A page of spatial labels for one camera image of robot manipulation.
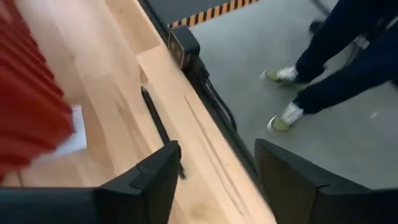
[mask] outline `yellow and black striped tape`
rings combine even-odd
[[[205,22],[212,18],[218,17],[222,14],[226,14],[236,9],[240,9],[244,6],[248,6],[252,3],[258,2],[259,0],[232,0],[230,2],[226,2],[222,5],[213,7],[211,9],[207,9],[207,11],[199,12],[198,14],[194,14],[192,16],[183,18],[179,21],[175,21],[171,24],[168,24],[168,27],[173,29],[178,26],[194,26],[201,22]]]

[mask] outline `red pleated cloth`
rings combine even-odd
[[[0,181],[55,150],[72,110],[13,0],[0,0]]]

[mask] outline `light wood surface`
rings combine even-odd
[[[181,145],[187,173],[170,223],[275,223],[137,1],[17,3],[65,98],[82,105],[88,142],[85,151],[22,170],[23,186],[100,185],[158,150],[162,142],[141,96],[145,85]]]

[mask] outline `gray carpet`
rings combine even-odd
[[[249,150],[264,138],[366,187],[398,187],[398,92],[389,83],[304,118],[290,133],[266,131],[296,91],[261,82],[259,75],[295,63],[310,42],[308,26],[315,18],[322,15],[309,0],[263,0],[192,32]],[[330,60],[323,77],[341,68],[348,54],[346,49]]]

